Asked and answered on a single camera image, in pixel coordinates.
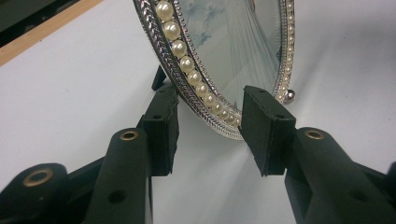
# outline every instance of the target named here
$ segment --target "hole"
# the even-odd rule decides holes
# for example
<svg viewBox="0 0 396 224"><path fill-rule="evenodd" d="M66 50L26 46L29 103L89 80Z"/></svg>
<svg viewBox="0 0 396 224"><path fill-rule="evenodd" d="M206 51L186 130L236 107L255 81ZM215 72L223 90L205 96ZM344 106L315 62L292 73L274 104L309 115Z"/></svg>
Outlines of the hole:
<svg viewBox="0 0 396 224"><path fill-rule="evenodd" d="M122 139L124 141L131 141L131 140L136 139L137 136L139 136L139 134L137 132L128 131L128 132L122 133L120 135L120 139Z"/></svg>
<svg viewBox="0 0 396 224"><path fill-rule="evenodd" d="M51 179L53 172L50 168L35 170L23 179L23 185L26 187L34 187L41 185Z"/></svg>
<svg viewBox="0 0 396 224"><path fill-rule="evenodd" d="M125 190L114 190L108 195L108 201L111 203L122 203L126 199L126 196Z"/></svg>
<svg viewBox="0 0 396 224"><path fill-rule="evenodd" d="M318 131L314 130L308 130L305 132L305 135L309 138L316 139L316 140L321 140L324 138L323 133L320 133Z"/></svg>
<svg viewBox="0 0 396 224"><path fill-rule="evenodd" d="M44 173L44 172L43 173L38 173L38 174L32 175L32 177L30 177L30 179L32 181L40 181L40 180L46 178L47 175L48 174Z"/></svg>
<svg viewBox="0 0 396 224"><path fill-rule="evenodd" d="M349 192L349 196L351 196L352 198L354 198L354 199L356 199L356 200L358 200L358 201L360 201L362 203L365 203L365 202L367 202L369 200L367 195L365 193L361 192L358 189L351 190Z"/></svg>

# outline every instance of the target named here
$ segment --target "metal rivet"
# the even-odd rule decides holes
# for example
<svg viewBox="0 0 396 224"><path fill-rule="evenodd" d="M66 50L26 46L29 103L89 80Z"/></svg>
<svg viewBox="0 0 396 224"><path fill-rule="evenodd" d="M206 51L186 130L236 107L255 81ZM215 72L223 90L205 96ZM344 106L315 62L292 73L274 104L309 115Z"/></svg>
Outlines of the metal rivet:
<svg viewBox="0 0 396 224"><path fill-rule="evenodd" d="M315 130L305 131L305 135L309 138L316 139L316 140L324 139L324 134L320 133L318 131L315 131Z"/></svg>
<svg viewBox="0 0 396 224"><path fill-rule="evenodd" d="M124 141L132 141L132 140L136 139L137 136L139 136L139 133L134 132L134 131L127 131L120 135L120 139L124 140Z"/></svg>
<svg viewBox="0 0 396 224"><path fill-rule="evenodd" d="M35 170L23 179L23 185L30 188L41 185L51 179L53 172L50 168Z"/></svg>

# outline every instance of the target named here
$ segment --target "mirror frame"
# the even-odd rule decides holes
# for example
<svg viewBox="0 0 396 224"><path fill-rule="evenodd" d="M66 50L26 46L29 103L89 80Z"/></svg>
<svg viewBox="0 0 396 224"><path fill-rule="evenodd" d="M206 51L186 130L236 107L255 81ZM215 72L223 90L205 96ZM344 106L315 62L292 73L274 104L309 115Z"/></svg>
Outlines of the mirror frame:
<svg viewBox="0 0 396 224"><path fill-rule="evenodd" d="M287 101L294 53L294 0L278 1L280 2L280 16L282 22L282 55L273 95L280 103L285 103L285 101ZM189 38L188 27L183 23L184 19L179 1L165 1L170 4L168 7L172 11L171 19L167 19L167 21L161 20L157 14L156 6L159 2L163 1L134 0L134 6L151 46L157 54L163 71L176 86L179 95L190 109L203 119L208 126L223 136L242 140L242 135L238 130L242 111L231 105L211 81L210 74L206 72ZM173 36L177 37L165 35L164 26L168 22L173 22L173 31L171 32L174 32ZM195 86L189 84L187 74L191 67L187 66L186 68L186 66L183 66L180 58L172 52L172 44L176 40L182 41L184 43L183 48L186 48L185 56L182 57L183 63L192 65L193 69L201 76L201 83L203 83L203 85L200 87L206 89L203 90L203 92L209 91L213 93L216 98L215 100L221 105L220 107L223 108L220 114L219 111L214 112L212 110L213 106L205 105L204 99L197 95L197 91L199 90L197 90Z"/></svg>

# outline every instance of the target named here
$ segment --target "decorative border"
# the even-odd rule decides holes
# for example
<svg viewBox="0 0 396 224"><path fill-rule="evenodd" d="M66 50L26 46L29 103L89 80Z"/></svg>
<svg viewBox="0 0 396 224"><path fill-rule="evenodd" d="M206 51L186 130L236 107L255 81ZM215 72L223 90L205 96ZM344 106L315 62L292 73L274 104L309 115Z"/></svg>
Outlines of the decorative border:
<svg viewBox="0 0 396 224"><path fill-rule="evenodd" d="M294 49L294 1L279 1L281 2L283 53L274 96L283 103L288 91ZM178 1L169 3L157 0L134 0L134 5L163 70L192 111L215 132L232 139L242 140L237 129L242 113L225 99L210 80L191 43ZM176 43L180 46L176 49L178 53L175 52ZM191 69L196 70L200 75L200 88L197 88L197 83L191 84L188 80L188 73ZM207 92L216 96L216 104L220 105L221 112L213 109L217 106L213 102L210 101L211 104L208 105L208 101L204 100Z"/></svg>

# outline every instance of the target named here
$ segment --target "silver ball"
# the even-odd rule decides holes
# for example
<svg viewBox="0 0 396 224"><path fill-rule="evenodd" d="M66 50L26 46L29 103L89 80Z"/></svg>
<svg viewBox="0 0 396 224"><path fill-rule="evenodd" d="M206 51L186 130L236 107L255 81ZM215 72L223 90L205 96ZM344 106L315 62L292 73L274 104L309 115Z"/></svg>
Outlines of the silver ball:
<svg viewBox="0 0 396 224"><path fill-rule="evenodd" d="M294 97L296 96L296 93L293 90L288 90L288 93L286 93L285 100L283 101L284 104L290 104L291 102L294 101Z"/></svg>

